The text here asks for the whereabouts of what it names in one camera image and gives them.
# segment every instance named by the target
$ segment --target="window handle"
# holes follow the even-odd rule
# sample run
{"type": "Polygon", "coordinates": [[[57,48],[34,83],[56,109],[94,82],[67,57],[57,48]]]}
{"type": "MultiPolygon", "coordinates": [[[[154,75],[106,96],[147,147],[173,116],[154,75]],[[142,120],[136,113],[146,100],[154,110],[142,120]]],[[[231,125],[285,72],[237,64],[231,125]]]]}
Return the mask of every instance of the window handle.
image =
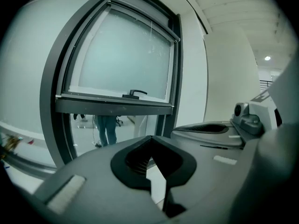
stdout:
{"type": "Polygon", "coordinates": [[[147,95],[147,92],[141,90],[130,90],[129,95],[122,95],[123,98],[130,98],[130,99],[139,99],[139,96],[134,95],[134,92],[139,92],[147,95]]]}

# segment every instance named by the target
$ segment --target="curved white wall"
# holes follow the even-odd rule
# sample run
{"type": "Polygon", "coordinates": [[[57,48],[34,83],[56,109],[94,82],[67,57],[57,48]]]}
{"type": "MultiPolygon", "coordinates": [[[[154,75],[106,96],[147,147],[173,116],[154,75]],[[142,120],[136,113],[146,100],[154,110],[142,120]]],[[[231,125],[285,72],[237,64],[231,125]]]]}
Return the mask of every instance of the curved white wall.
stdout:
{"type": "Polygon", "coordinates": [[[0,46],[0,129],[33,138],[14,151],[54,165],[44,141],[39,94],[43,69],[61,29],[88,0],[35,0],[23,6],[0,46]]]}
{"type": "Polygon", "coordinates": [[[241,28],[205,35],[208,95],[205,121],[229,120],[235,104],[260,93],[256,60],[241,28]]]}
{"type": "Polygon", "coordinates": [[[207,68],[203,29],[193,10],[181,15],[183,80],[176,127],[203,122],[206,108],[207,68]]]}

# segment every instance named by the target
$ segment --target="person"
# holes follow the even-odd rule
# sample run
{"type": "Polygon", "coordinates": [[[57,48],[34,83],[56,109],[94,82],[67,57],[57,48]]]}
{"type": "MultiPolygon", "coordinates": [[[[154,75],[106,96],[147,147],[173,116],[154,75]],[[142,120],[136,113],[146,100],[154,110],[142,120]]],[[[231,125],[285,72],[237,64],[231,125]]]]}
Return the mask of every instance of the person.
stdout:
{"type": "MultiPolygon", "coordinates": [[[[78,116],[78,114],[74,114],[74,120],[77,119],[77,116],[78,116]]],[[[85,117],[85,115],[80,114],[80,116],[81,116],[81,120],[82,120],[82,121],[84,121],[84,122],[87,122],[87,121],[88,121],[87,118],[85,117]]]]}
{"type": "Polygon", "coordinates": [[[116,116],[98,115],[97,128],[100,133],[100,141],[101,141],[101,146],[96,145],[97,147],[105,147],[108,145],[106,134],[105,134],[106,130],[107,130],[109,145],[116,143],[116,132],[115,132],[116,116]]]}

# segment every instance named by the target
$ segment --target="frosted glass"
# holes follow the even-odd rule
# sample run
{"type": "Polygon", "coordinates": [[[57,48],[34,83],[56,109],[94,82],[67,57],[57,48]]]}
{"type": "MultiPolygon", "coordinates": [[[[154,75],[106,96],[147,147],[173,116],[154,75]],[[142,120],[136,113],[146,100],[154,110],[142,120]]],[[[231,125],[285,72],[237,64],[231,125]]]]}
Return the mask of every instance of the frosted glass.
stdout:
{"type": "MultiPolygon", "coordinates": [[[[0,46],[0,126],[39,140],[43,148],[47,148],[39,109],[43,69],[61,29],[87,1],[36,0],[23,6],[0,46]]],[[[30,146],[32,154],[36,146],[37,141],[30,146]]],[[[21,153],[31,160],[36,157],[21,153]]]]}
{"type": "Polygon", "coordinates": [[[151,27],[110,10],[87,50],[78,85],[98,94],[138,89],[165,99],[170,49],[171,43],[151,27]]]}

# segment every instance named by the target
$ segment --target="railing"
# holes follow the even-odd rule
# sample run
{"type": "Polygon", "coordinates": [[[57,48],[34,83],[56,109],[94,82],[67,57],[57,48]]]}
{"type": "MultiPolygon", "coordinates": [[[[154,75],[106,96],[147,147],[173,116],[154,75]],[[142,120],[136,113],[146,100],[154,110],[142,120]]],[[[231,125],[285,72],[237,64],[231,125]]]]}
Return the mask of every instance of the railing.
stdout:
{"type": "Polygon", "coordinates": [[[268,87],[272,84],[272,81],[267,81],[267,80],[260,80],[260,87],[261,87],[261,92],[268,89],[268,87]]]}

